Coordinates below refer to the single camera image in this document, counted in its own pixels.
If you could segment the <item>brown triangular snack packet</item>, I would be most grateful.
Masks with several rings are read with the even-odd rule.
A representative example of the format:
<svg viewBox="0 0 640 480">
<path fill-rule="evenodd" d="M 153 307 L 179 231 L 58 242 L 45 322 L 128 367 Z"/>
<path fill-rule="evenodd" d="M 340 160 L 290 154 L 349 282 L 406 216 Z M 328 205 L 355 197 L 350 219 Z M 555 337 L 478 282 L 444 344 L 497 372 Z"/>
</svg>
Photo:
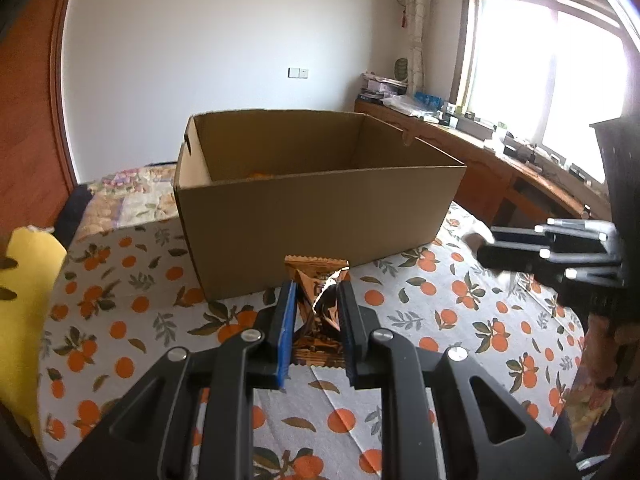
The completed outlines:
<svg viewBox="0 0 640 480">
<path fill-rule="evenodd" d="M 288 255 L 284 266 L 298 287 L 292 363 L 344 368 L 337 285 L 349 279 L 349 262 Z"/>
</svg>

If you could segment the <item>stack of boxes on cabinet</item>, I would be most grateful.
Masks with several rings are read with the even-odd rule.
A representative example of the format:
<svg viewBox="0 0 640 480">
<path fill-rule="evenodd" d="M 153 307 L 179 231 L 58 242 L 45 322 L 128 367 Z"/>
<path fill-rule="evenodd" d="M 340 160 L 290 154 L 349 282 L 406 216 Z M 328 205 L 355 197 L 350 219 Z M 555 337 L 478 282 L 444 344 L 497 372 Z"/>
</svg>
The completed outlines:
<svg viewBox="0 0 640 480">
<path fill-rule="evenodd" d="M 407 84 L 392 78 L 385 78 L 374 73 L 361 74 L 361 89 L 358 98 L 363 101 L 381 103 L 392 96 L 404 96 Z"/>
</svg>

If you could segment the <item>wooden low cabinet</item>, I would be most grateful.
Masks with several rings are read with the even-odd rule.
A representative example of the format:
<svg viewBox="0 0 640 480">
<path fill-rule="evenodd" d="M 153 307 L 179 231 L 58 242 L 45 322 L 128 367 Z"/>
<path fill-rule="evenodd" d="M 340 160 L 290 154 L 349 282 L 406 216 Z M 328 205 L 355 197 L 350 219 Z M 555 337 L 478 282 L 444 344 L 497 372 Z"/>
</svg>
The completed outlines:
<svg viewBox="0 0 640 480">
<path fill-rule="evenodd" d="M 430 124 L 358 99 L 354 110 L 384 120 L 409 138 L 419 138 L 466 166 L 454 201 L 488 226 L 534 226 L 549 218 L 610 220 L 606 200 L 589 188 L 572 194 L 518 160 L 485 148 L 483 142 L 451 127 Z"/>
</svg>

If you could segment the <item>wooden wardrobe door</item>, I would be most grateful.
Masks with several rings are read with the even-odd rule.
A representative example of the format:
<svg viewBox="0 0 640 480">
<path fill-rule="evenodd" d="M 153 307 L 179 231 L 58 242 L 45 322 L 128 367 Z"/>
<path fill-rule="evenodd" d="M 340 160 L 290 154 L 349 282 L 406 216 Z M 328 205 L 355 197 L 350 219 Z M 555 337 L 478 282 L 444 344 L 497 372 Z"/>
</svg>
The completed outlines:
<svg viewBox="0 0 640 480">
<path fill-rule="evenodd" d="M 52 226 L 77 184 L 62 104 L 70 0 L 1 5 L 1 232 Z"/>
</svg>

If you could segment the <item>wooden window frame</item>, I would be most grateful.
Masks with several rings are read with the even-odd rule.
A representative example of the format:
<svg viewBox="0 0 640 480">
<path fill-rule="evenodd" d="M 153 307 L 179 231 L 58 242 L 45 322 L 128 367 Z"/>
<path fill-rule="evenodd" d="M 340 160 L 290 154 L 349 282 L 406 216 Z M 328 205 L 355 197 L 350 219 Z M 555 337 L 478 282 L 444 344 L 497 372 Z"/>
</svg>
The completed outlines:
<svg viewBox="0 0 640 480">
<path fill-rule="evenodd" d="M 639 55 L 608 0 L 464 0 L 458 102 L 605 180 L 593 124 L 639 106 Z"/>
</svg>

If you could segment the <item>white wall switch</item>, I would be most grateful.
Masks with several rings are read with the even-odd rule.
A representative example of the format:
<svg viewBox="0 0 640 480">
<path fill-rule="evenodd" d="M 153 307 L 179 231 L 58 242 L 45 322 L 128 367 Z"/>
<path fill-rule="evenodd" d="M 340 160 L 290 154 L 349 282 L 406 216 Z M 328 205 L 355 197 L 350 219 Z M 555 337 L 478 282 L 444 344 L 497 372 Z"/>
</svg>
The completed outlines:
<svg viewBox="0 0 640 480">
<path fill-rule="evenodd" d="M 290 67 L 288 69 L 288 78 L 307 79 L 308 78 L 308 70 L 306 70 L 306 68 Z"/>
</svg>

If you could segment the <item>yellow plush toy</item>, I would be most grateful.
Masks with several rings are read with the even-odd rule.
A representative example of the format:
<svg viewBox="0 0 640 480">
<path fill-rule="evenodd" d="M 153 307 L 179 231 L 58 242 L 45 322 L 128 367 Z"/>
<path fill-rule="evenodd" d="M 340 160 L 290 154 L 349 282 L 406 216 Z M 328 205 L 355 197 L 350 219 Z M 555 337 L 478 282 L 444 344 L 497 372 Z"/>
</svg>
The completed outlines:
<svg viewBox="0 0 640 480">
<path fill-rule="evenodd" d="M 28 226 L 1 252 L 1 403 L 28 436 L 39 431 L 40 339 L 65 256 L 52 234 Z"/>
</svg>

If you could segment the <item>floral bed quilt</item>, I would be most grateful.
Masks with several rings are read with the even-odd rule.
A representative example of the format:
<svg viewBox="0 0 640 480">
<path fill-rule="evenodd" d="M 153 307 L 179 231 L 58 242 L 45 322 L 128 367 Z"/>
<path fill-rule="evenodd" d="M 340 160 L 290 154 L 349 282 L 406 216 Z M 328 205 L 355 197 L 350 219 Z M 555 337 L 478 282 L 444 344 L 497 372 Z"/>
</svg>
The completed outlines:
<svg viewBox="0 0 640 480">
<path fill-rule="evenodd" d="M 91 200 L 74 240 L 127 226 L 162 221 L 178 214 L 174 196 L 177 164 L 122 170 L 87 184 Z"/>
</svg>

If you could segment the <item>clear plastic bag on cabinet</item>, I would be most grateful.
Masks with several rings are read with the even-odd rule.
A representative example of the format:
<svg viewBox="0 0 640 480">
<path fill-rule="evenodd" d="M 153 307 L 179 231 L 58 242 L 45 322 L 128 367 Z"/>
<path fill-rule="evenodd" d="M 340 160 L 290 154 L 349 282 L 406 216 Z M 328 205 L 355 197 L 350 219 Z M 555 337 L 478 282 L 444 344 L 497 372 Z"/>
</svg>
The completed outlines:
<svg viewBox="0 0 640 480">
<path fill-rule="evenodd" d="M 422 103 L 411 96 L 386 96 L 382 99 L 382 104 L 408 117 L 418 118 L 424 122 L 437 122 L 438 114 L 434 110 L 428 110 Z"/>
</svg>

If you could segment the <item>beige patterned curtain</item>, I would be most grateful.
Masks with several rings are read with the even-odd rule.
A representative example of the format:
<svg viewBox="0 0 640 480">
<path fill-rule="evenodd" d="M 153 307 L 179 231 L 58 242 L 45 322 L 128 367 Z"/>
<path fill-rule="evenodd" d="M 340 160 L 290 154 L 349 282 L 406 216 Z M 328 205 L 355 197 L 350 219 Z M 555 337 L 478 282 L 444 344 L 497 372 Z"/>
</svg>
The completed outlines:
<svg viewBox="0 0 640 480">
<path fill-rule="evenodd" d="M 408 91 L 424 87 L 424 30 L 431 17 L 431 0 L 405 0 L 408 32 Z"/>
</svg>

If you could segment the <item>brown cardboard box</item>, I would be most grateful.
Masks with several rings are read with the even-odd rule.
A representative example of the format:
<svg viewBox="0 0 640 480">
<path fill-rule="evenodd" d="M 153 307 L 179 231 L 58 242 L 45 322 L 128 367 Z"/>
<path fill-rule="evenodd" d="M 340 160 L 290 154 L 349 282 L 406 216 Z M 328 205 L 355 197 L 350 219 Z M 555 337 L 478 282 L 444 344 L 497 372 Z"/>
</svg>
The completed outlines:
<svg viewBox="0 0 640 480">
<path fill-rule="evenodd" d="M 430 242 L 462 162 L 378 118 L 325 110 L 192 116 L 174 193 L 204 296 L 280 285 L 287 256 L 368 263 Z"/>
</svg>

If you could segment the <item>white orange-print tablecloth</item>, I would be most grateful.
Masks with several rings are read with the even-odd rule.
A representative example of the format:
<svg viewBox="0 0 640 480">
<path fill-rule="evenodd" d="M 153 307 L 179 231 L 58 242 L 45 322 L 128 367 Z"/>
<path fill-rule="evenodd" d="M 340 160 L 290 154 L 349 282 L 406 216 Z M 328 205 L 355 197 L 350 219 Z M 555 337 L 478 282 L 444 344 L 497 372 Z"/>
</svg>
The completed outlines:
<svg viewBox="0 0 640 480">
<path fill-rule="evenodd" d="M 463 243 L 480 222 L 451 206 L 427 245 L 352 269 L 360 304 L 416 346 L 460 346 L 544 429 L 564 408 L 584 330 L 525 274 L 494 275 Z M 101 416 L 168 349 L 217 347 L 276 301 L 273 289 L 207 302 L 179 220 L 89 236 L 72 246 L 53 287 L 40 350 L 43 453 L 56 469 Z M 374 479 L 381 405 L 342 370 L 294 366 L 279 391 L 254 394 L 261 479 Z"/>
</svg>

